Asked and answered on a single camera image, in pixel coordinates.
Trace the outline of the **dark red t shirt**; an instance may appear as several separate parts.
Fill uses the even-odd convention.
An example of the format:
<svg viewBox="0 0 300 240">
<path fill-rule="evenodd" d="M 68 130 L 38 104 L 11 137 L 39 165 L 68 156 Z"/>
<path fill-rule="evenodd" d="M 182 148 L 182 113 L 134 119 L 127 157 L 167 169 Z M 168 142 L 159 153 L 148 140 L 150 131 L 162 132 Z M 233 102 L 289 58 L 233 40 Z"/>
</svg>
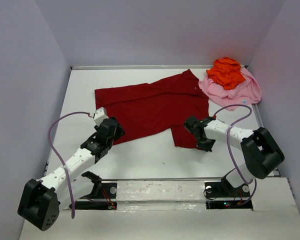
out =
<svg viewBox="0 0 300 240">
<path fill-rule="evenodd" d="M 116 145 L 171 130 L 176 147 L 194 149 L 196 139 L 184 128 L 187 118 L 209 115 L 209 98 L 190 71 L 153 83 L 96 89 L 95 106 L 115 117 L 125 135 Z"/>
</svg>

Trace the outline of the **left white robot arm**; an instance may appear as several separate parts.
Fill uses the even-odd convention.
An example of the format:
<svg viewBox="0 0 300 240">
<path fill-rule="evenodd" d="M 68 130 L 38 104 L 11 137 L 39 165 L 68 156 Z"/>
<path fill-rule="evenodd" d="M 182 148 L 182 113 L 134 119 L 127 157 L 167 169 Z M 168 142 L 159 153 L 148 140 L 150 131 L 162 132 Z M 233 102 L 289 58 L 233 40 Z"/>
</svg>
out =
<svg viewBox="0 0 300 240">
<path fill-rule="evenodd" d="M 41 231 L 48 230 L 60 211 L 101 189 L 101 178 L 88 169 L 108 154 L 114 141 L 125 135 L 115 117 L 105 118 L 93 133 L 60 167 L 24 186 L 17 209 L 19 216 Z"/>
</svg>

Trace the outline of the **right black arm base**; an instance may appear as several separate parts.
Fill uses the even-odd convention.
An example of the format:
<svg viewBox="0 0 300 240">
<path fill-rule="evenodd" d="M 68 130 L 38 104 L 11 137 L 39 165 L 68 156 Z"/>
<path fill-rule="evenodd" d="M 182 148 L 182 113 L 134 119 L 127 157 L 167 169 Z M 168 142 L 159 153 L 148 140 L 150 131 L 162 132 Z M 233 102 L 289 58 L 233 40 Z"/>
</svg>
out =
<svg viewBox="0 0 300 240">
<path fill-rule="evenodd" d="M 250 188 L 243 184 L 237 188 L 221 181 L 204 183 L 203 196 L 207 210 L 253 209 Z"/>
</svg>

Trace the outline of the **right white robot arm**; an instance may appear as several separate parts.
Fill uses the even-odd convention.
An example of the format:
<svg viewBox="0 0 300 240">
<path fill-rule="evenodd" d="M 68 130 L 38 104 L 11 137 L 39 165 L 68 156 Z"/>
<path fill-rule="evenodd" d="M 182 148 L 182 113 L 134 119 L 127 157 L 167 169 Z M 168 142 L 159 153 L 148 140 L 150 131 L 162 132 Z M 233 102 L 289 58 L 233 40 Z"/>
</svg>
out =
<svg viewBox="0 0 300 240">
<path fill-rule="evenodd" d="M 229 197 L 249 182 L 265 179 L 285 160 L 277 142 L 264 127 L 257 130 L 238 128 L 210 116 L 203 120 L 191 116 L 184 127 L 195 137 L 200 150 L 211 152 L 219 141 L 226 143 L 229 151 L 234 147 L 243 154 L 244 163 L 235 163 L 234 169 L 212 187 L 214 198 Z"/>
</svg>

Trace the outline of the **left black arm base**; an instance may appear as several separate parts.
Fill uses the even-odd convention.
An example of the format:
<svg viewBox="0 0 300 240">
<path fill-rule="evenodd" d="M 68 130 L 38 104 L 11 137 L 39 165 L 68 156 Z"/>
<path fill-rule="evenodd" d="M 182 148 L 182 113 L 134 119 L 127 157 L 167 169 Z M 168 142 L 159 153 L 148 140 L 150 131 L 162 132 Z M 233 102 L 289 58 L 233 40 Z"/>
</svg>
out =
<svg viewBox="0 0 300 240">
<path fill-rule="evenodd" d="M 75 202 L 75 210 L 115 211 L 118 205 L 117 190 L 116 182 L 103 181 L 100 189 L 93 190 Z"/>
</svg>

